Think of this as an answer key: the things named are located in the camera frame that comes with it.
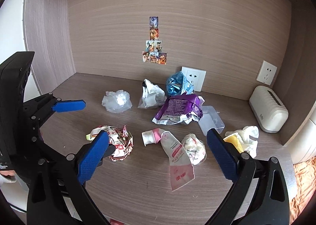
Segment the pink squeeze tube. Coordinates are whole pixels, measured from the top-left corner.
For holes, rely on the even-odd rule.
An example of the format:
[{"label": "pink squeeze tube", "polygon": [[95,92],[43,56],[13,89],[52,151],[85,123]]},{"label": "pink squeeze tube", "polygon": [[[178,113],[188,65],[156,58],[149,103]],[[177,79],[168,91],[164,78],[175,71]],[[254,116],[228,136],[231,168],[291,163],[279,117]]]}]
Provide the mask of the pink squeeze tube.
[{"label": "pink squeeze tube", "polygon": [[183,145],[169,131],[153,129],[142,133],[144,144],[159,141],[169,157],[170,183],[172,191],[183,187],[194,179],[193,165]]}]

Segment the clear plastic container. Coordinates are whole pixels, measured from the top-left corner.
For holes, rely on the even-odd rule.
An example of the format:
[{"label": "clear plastic container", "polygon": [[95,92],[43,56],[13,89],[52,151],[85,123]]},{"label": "clear plastic container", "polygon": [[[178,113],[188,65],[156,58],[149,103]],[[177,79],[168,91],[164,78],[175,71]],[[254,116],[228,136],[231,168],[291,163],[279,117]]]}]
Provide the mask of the clear plastic container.
[{"label": "clear plastic container", "polygon": [[213,106],[202,106],[201,110],[203,111],[203,117],[200,119],[198,124],[204,134],[207,135],[207,132],[214,128],[218,133],[221,133],[225,127],[224,122],[219,117],[218,113]]}]

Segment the purple snack wrapper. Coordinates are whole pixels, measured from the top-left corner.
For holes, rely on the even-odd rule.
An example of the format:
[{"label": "purple snack wrapper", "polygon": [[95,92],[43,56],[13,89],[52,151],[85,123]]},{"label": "purple snack wrapper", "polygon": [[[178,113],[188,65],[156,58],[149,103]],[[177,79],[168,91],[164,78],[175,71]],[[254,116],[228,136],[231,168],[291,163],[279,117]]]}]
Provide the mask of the purple snack wrapper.
[{"label": "purple snack wrapper", "polygon": [[164,125],[180,122],[189,124],[192,120],[199,121],[203,117],[200,109],[203,103],[204,99],[195,94],[170,96],[152,121]]}]

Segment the power outlet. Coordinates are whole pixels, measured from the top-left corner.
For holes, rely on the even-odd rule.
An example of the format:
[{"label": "power outlet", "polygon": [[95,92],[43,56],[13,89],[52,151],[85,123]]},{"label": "power outlet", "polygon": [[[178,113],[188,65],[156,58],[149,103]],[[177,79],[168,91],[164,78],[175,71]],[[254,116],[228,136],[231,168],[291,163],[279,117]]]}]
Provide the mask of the power outlet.
[{"label": "power outlet", "polygon": [[182,67],[182,73],[186,79],[193,85],[194,91],[201,91],[205,79],[206,71]]},{"label": "power outlet", "polygon": [[276,66],[266,61],[263,61],[256,80],[264,84],[271,85],[276,71],[277,71]]}]

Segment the desk surface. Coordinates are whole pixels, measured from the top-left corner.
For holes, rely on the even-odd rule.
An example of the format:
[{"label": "desk surface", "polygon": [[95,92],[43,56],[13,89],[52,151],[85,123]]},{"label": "desk surface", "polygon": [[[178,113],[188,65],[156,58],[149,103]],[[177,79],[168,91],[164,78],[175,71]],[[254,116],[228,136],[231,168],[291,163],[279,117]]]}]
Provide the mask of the desk surface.
[{"label": "desk surface", "polygon": [[[123,113],[109,113],[101,106],[106,91],[129,92],[133,107]],[[138,109],[142,82],[121,78],[77,73],[54,91],[63,100],[84,99],[86,108],[71,113],[56,113],[42,127],[45,142],[60,153],[76,153],[87,143],[85,135],[99,125],[121,128],[124,124],[133,135],[134,148],[123,161],[104,159],[86,188],[100,211],[113,219],[130,225],[205,224],[224,199],[231,181],[224,178],[212,152],[206,148],[204,163],[194,167],[195,179],[172,192],[169,160],[160,144],[143,144],[141,133],[157,127],[151,120],[157,109]],[[242,129],[258,123],[247,101],[211,93],[200,93],[204,105],[212,105],[225,123],[226,131]],[[160,125],[180,141],[194,133],[206,144],[197,122],[189,125]],[[296,181],[290,155],[279,143],[278,134],[260,129],[257,159],[279,159],[287,181],[289,197],[296,194]],[[244,215],[255,190],[256,181],[239,211]]]}]

